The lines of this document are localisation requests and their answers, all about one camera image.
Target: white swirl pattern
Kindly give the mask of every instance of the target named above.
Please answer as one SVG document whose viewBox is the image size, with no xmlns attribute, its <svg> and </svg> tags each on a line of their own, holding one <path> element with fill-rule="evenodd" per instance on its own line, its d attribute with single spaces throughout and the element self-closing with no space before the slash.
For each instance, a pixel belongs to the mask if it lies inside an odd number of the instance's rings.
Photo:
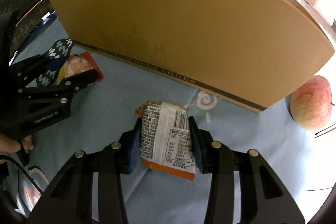
<svg viewBox="0 0 336 224">
<path fill-rule="evenodd" d="M 200 91 L 197 98 L 197 106 L 200 109 L 209 110 L 217 105 L 218 99 L 216 96 Z"/>
</svg>

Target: human hand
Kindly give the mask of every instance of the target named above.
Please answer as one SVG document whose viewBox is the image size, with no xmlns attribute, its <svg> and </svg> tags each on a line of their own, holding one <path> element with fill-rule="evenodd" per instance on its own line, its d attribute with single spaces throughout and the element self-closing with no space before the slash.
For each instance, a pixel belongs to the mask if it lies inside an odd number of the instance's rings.
<svg viewBox="0 0 336 224">
<path fill-rule="evenodd" d="M 33 150 L 32 136 L 29 135 L 21 140 L 21 143 L 26 150 Z M 18 152 L 21 149 L 21 145 L 18 141 L 13 141 L 4 134 L 0 134 L 0 155 L 8 155 L 8 153 Z M 3 164 L 6 160 L 0 160 L 0 164 Z"/>
</svg>

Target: wire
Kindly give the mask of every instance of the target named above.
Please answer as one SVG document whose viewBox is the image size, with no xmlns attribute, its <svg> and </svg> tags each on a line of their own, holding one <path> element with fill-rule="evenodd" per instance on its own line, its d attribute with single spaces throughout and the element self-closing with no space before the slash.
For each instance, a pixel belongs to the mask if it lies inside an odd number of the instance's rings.
<svg viewBox="0 0 336 224">
<path fill-rule="evenodd" d="M 327 190 L 327 189 L 332 189 L 332 188 L 333 188 L 333 187 L 324 188 L 324 189 L 317 189 L 317 190 L 305 190 L 305 192 L 312 192 L 312 191 Z"/>
<path fill-rule="evenodd" d="M 315 133 L 315 136 L 318 135 L 319 133 L 321 133 L 322 131 L 325 131 L 326 129 L 331 128 L 331 127 L 333 127 L 333 126 L 336 126 L 336 123 L 334 123 L 334 124 L 332 124 L 331 126 L 329 126 L 329 127 L 325 128 L 325 129 L 323 129 L 323 130 L 321 130 L 321 131 Z"/>
<path fill-rule="evenodd" d="M 19 194 L 19 199 L 21 200 L 21 203 L 25 206 L 26 210 L 31 213 L 31 211 L 28 209 L 26 203 L 23 201 L 21 194 L 20 194 L 20 170 L 17 170 L 17 192 Z"/>
<path fill-rule="evenodd" d="M 321 134 L 321 135 L 318 135 L 318 136 L 315 137 L 315 138 L 321 137 L 321 136 L 323 136 L 324 134 L 327 134 L 328 132 L 333 131 L 335 128 L 333 128 L 333 129 L 331 129 L 331 130 L 328 130 L 327 132 L 325 132 L 325 133 L 323 133 L 323 134 Z"/>
<path fill-rule="evenodd" d="M 32 185 L 35 186 L 35 188 L 41 193 L 43 194 L 43 191 L 41 190 L 40 187 L 38 187 L 38 185 L 34 182 L 34 180 L 27 174 L 27 172 L 22 168 L 22 166 L 20 164 L 18 164 L 14 159 L 12 159 L 9 156 L 6 155 L 0 155 L 0 160 L 9 160 L 10 162 L 14 163 L 16 165 L 17 168 L 20 169 L 20 171 L 22 173 L 24 173 L 24 175 L 27 177 L 27 179 L 31 182 Z"/>
</svg>

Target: barcode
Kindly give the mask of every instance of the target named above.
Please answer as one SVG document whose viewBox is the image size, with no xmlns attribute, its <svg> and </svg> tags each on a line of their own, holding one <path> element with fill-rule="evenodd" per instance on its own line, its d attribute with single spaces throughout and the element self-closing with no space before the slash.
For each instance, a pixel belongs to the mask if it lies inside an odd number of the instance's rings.
<svg viewBox="0 0 336 224">
<path fill-rule="evenodd" d="M 176 111 L 174 127 L 189 130 L 187 113 L 185 111 Z"/>
</svg>

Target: red apple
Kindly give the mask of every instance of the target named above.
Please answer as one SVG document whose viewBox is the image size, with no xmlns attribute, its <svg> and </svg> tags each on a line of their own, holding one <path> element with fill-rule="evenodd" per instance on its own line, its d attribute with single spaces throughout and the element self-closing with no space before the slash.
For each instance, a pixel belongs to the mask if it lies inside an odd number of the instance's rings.
<svg viewBox="0 0 336 224">
<path fill-rule="evenodd" d="M 293 119 L 306 130 L 324 127 L 330 120 L 332 108 L 330 84 L 314 75 L 292 93 L 289 108 Z"/>
</svg>

